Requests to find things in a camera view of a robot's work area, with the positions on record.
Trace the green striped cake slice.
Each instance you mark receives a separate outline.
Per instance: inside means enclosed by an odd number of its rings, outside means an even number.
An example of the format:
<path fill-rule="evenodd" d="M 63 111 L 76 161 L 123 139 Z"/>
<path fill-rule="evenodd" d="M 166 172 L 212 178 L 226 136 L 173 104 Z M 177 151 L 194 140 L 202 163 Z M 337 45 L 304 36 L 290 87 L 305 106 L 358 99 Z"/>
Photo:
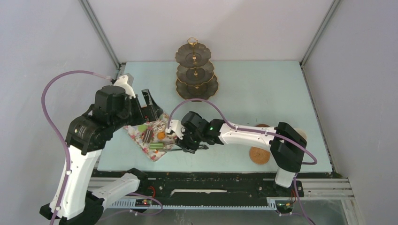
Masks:
<path fill-rule="evenodd" d="M 164 150 L 165 149 L 165 144 L 162 142 L 152 142 L 149 144 L 149 149 L 150 150 Z"/>

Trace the stainless steel serving tongs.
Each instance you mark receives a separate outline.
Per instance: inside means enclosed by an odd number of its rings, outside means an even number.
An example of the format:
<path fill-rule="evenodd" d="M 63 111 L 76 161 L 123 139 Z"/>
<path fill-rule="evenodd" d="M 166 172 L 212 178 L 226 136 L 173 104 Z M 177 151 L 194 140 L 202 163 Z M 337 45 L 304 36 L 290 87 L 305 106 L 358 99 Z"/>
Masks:
<path fill-rule="evenodd" d="M 173 152 L 173 151 L 183 151 L 187 153 L 192 153 L 194 154 L 197 150 L 207 150 L 209 147 L 205 144 L 200 144 L 196 150 L 187 150 L 183 148 L 171 148 L 171 149 L 164 149 L 164 152 Z"/>

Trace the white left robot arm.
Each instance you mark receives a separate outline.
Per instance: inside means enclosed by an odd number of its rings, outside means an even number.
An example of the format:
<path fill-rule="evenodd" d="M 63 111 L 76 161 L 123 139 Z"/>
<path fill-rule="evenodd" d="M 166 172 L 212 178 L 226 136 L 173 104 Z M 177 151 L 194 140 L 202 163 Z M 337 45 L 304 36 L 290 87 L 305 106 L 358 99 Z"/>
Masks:
<path fill-rule="evenodd" d="M 62 225 L 93 225 L 103 212 L 122 197 L 148 191 L 147 174 L 132 168 L 121 178 L 94 191 L 88 190 L 94 166 L 106 143 L 125 126 L 156 121 L 163 110 L 148 89 L 142 90 L 146 106 L 141 106 L 133 87 L 133 77 L 124 74 L 95 94 L 95 102 L 75 118 L 66 137 L 59 135 L 66 159 L 53 200 L 40 208 L 40 214 Z"/>

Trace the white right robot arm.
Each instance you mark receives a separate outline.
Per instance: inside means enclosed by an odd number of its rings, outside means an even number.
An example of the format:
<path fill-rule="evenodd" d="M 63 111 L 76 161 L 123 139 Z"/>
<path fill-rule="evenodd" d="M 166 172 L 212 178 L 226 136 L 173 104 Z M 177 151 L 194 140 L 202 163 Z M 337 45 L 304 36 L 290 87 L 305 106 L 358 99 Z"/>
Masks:
<path fill-rule="evenodd" d="M 273 190 L 279 196 L 291 191 L 294 176 L 303 165 L 307 146 L 304 131 L 285 122 L 279 122 L 276 127 L 250 127 L 223 119 L 207 121 L 192 111 L 182 120 L 168 120 L 166 132 L 175 134 L 177 146 L 190 153 L 195 153 L 201 143 L 240 144 L 270 152 L 278 166 Z"/>

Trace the chocolate drizzled donut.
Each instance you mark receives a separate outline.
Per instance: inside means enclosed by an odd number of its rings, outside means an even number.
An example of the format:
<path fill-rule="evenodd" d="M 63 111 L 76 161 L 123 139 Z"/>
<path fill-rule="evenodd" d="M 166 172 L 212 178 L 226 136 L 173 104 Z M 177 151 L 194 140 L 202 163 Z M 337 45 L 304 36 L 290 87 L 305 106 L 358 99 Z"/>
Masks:
<path fill-rule="evenodd" d="M 152 129 L 155 132 L 163 132 L 166 129 L 166 123 L 163 121 L 156 121 L 152 124 Z"/>

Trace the green macaron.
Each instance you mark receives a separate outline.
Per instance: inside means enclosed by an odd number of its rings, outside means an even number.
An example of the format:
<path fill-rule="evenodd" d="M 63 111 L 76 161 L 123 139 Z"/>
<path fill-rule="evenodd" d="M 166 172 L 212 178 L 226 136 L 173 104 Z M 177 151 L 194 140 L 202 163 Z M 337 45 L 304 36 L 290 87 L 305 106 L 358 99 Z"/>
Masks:
<path fill-rule="evenodd" d="M 145 132 L 147 130 L 147 128 L 148 128 L 148 126 L 146 124 L 142 124 L 142 125 L 137 126 L 137 130 L 140 133 Z"/>

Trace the small orange pastry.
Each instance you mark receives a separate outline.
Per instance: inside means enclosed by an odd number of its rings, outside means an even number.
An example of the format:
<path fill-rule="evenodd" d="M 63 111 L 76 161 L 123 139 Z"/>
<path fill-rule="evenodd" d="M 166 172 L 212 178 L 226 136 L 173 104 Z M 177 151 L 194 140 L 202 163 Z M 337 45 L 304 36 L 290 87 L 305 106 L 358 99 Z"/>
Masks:
<path fill-rule="evenodd" d="M 159 133 L 157 134 L 157 138 L 158 138 L 159 140 L 165 139 L 166 136 L 167 136 L 167 135 L 166 135 L 165 132 L 159 132 Z"/>

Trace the floral square tray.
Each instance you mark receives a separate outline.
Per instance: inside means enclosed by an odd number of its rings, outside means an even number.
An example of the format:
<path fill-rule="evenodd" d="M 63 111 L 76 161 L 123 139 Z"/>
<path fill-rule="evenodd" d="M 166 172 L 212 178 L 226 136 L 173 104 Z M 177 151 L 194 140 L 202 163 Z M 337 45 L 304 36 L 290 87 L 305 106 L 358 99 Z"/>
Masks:
<path fill-rule="evenodd" d="M 141 151 L 156 162 L 175 146 L 176 135 L 166 133 L 168 119 L 169 115 L 163 113 L 156 121 L 137 126 L 124 126 L 123 129 Z"/>

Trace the three tier dessert stand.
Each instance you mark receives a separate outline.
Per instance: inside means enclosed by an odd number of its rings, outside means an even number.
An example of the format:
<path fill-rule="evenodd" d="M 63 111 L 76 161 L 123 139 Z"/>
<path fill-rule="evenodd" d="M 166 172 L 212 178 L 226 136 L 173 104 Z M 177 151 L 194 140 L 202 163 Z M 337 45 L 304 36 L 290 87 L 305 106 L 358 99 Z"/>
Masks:
<path fill-rule="evenodd" d="M 176 91 L 182 99 L 208 100 L 217 93 L 218 78 L 210 59 L 210 49 L 194 37 L 188 38 L 187 43 L 178 48 L 175 54 L 178 63 Z"/>

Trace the woven rattan coaster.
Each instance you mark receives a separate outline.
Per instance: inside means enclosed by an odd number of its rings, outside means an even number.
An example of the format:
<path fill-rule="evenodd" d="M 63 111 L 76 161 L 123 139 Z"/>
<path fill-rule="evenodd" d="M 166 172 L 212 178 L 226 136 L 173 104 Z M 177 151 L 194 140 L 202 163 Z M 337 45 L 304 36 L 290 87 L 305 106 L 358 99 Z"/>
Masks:
<path fill-rule="evenodd" d="M 259 128 L 267 128 L 267 127 L 270 127 L 269 125 L 267 125 L 267 124 L 258 124 L 258 125 L 256 125 L 256 127 L 259 127 Z"/>
<path fill-rule="evenodd" d="M 270 160 L 271 153 L 264 149 L 251 147 L 249 150 L 249 157 L 255 164 L 264 165 Z"/>

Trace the cream paper cup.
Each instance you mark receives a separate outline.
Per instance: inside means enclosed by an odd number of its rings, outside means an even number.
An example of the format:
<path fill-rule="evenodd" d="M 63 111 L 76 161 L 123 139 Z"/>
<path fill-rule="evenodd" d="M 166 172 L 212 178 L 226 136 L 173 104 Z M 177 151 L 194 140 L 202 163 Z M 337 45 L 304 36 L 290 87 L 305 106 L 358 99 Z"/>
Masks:
<path fill-rule="evenodd" d="M 300 134 L 301 137 L 303 137 L 303 139 L 307 140 L 307 135 L 305 133 L 304 130 L 300 129 L 300 128 L 295 128 L 295 131 Z"/>

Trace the left aluminium frame post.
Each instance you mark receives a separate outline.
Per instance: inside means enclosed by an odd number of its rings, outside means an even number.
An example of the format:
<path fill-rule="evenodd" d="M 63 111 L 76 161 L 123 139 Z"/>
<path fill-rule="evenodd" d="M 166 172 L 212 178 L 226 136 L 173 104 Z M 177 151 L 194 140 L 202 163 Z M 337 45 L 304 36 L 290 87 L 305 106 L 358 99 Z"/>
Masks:
<path fill-rule="evenodd" d="M 111 61 L 113 62 L 113 64 L 115 65 L 116 69 L 120 69 L 121 67 L 121 62 L 119 61 L 119 59 L 116 56 L 116 53 L 113 49 L 113 47 L 111 46 L 110 41 L 108 40 L 105 31 L 103 30 L 90 2 L 88 0 L 79 0 L 79 3 L 83 9 L 83 11 L 86 13 L 88 20 L 90 21 L 94 31 L 96 32 L 96 34 L 99 37 L 99 40 L 101 41 L 101 43 L 103 44 L 103 46 L 105 47 L 106 52 L 108 53 Z"/>

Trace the aluminium frame post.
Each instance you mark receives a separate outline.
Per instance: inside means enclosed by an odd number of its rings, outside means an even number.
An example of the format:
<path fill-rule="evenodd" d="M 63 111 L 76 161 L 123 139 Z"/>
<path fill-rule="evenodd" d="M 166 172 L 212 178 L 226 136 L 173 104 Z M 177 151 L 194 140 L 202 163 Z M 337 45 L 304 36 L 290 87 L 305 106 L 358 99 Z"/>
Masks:
<path fill-rule="evenodd" d="M 331 19 L 335 15 L 339 5 L 343 2 L 342 0 L 333 0 L 329 9 L 326 12 L 326 15 L 324 16 L 319 28 L 317 29 L 312 41 L 310 42 L 310 45 L 308 46 L 307 50 L 304 53 L 304 56 L 302 57 L 300 61 L 300 66 L 303 69 L 306 64 L 308 63 L 314 49 L 316 48 L 318 42 L 320 41 L 323 33 L 327 29 Z"/>
<path fill-rule="evenodd" d="M 116 53 L 113 49 L 113 47 L 111 46 L 110 41 L 108 40 L 105 31 L 103 30 L 90 2 L 88 0 L 79 0 L 79 3 L 83 9 L 83 11 L 86 13 L 88 20 L 90 21 L 94 31 L 96 32 L 96 34 L 99 37 L 99 40 L 101 41 L 101 43 L 103 44 L 103 46 L 105 47 L 106 52 L 108 53 L 111 61 L 113 62 L 113 64 L 115 65 L 116 69 L 120 69 L 121 67 L 121 62 L 119 61 L 119 59 L 116 56 Z"/>

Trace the right aluminium frame post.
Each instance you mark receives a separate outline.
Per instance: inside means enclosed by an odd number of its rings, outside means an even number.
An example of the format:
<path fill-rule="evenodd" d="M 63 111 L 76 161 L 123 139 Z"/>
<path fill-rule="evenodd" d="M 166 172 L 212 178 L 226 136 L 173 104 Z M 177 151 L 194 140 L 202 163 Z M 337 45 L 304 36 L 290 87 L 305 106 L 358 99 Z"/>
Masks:
<path fill-rule="evenodd" d="M 324 16 L 319 28 L 317 29 L 312 41 L 310 42 L 310 45 L 308 46 L 307 50 L 304 53 L 304 56 L 302 57 L 300 61 L 300 66 L 303 69 L 306 64 L 308 63 L 314 49 L 316 48 L 318 42 L 320 41 L 323 33 L 327 29 L 331 19 L 335 15 L 339 5 L 343 2 L 342 0 L 333 0 L 329 9 L 326 12 L 326 15 Z"/>

